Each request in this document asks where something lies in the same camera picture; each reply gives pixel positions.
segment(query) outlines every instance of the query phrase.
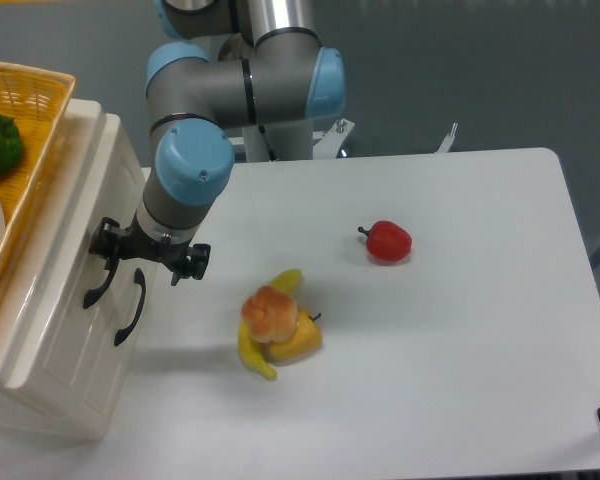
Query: gray wall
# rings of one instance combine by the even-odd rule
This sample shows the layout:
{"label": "gray wall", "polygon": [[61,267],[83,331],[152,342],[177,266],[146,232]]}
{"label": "gray wall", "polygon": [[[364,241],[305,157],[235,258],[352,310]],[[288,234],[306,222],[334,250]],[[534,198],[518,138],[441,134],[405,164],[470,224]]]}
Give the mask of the gray wall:
{"label": "gray wall", "polygon": [[[551,148],[591,244],[600,233],[600,0],[316,3],[323,42],[345,60],[354,155],[434,151],[454,121],[460,150]],[[120,115],[145,165],[145,65],[166,41],[152,0],[0,5],[0,60],[75,75],[75,96]],[[600,288],[600,268],[596,276]]]}

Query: cabinet door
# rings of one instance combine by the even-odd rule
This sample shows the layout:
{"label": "cabinet door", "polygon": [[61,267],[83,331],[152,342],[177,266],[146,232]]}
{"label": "cabinet door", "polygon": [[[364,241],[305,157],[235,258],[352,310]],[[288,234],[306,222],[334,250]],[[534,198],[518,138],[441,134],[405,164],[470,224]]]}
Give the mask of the cabinet door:
{"label": "cabinet door", "polygon": [[[19,385],[11,385],[27,402],[50,416],[63,418],[61,429],[76,434],[84,431],[88,436],[106,430],[135,346],[136,332],[114,346],[116,332],[134,318],[144,288],[134,282],[135,272],[141,269],[146,289],[150,289],[157,266],[137,259],[120,261],[104,295],[91,307],[83,308],[85,293],[101,285],[108,273],[105,261],[87,251],[91,235],[105,216],[128,225],[145,182],[119,120],[113,123],[115,131],[108,125],[103,135],[115,134],[110,152],[99,150],[104,158],[94,161],[90,173],[97,173],[98,178],[88,180],[85,186],[97,190],[97,200],[91,212],[76,211],[76,216],[84,216],[82,242],[64,287],[58,292],[45,292],[57,296],[56,308],[28,374],[21,375]],[[107,163],[103,168],[95,165],[99,162]],[[93,191],[84,195],[93,196]]]}

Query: wicker basket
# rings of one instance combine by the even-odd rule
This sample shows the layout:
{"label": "wicker basket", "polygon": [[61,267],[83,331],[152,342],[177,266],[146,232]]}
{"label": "wicker basket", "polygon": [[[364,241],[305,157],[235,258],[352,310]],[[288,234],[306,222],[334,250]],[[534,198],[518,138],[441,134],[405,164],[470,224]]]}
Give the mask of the wicker basket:
{"label": "wicker basket", "polygon": [[7,222],[0,245],[0,275],[11,257],[44,177],[45,161],[71,99],[75,78],[0,62],[0,114],[13,117],[25,148],[22,162],[0,177]]}

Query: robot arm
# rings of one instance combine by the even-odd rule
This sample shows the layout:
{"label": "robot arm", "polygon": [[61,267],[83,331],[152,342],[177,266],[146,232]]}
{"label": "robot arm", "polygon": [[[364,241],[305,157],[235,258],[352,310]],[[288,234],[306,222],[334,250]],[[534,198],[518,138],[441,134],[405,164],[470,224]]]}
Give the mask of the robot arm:
{"label": "robot arm", "polygon": [[341,113],[344,68],[338,51],[322,47],[314,33],[308,1],[158,0],[157,6],[167,30],[186,36],[202,16],[213,20],[207,33],[234,31],[248,7],[249,25],[239,28],[254,43],[251,58],[211,63],[199,47],[174,42],[149,59],[153,168],[131,225],[123,230],[103,219],[89,251],[108,263],[134,257],[163,263],[175,285],[202,278],[206,269],[210,247],[189,243],[229,181],[235,156],[223,129]]}

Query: black handle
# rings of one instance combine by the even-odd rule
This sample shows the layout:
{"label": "black handle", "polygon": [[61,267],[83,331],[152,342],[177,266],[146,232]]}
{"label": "black handle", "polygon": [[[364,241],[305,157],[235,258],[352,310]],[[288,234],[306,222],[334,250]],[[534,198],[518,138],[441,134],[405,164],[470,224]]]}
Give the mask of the black handle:
{"label": "black handle", "polygon": [[111,286],[111,282],[113,281],[113,277],[116,276],[116,271],[118,270],[118,257],[110,257],[107,260],[107,264],[105,265],[105,270],[109,270],[109,274],[105,279],[104,283],[100,285],[98,288],[92,288],[88,290],[87,293],[84,294],[84,299],[82,300],[82,308],[87,309],[95,304],[100,297],[104,295],[109,287]]}
{"label": "black handle", "polygon": [[129,335],[131,335],[131,332],[133,332],[133,329],[136,328],[136,325],[138,324],[138,320],[140,319],[140,314],[142,313],[142,307],[144,307],[144,297],[147,294],[147,283],[144,279],[144,273],[142,273],[142,270],[139,268],[136,268],[136,273],[133,275],[133,283],[137,283],[138,285],[140,285],[140,288],[142,289],[142,293],[140,294],[140,301],[138,302],[138,308],[136,309],[136,314],[133,317],[133,320],[131,321],[129,326],[126,328],[121,328],[120,330],[118,330],[116,332],[116,336],[113,340],[113,345],[115,347],[120,345],[122,342],[124,342],[129,337]]}

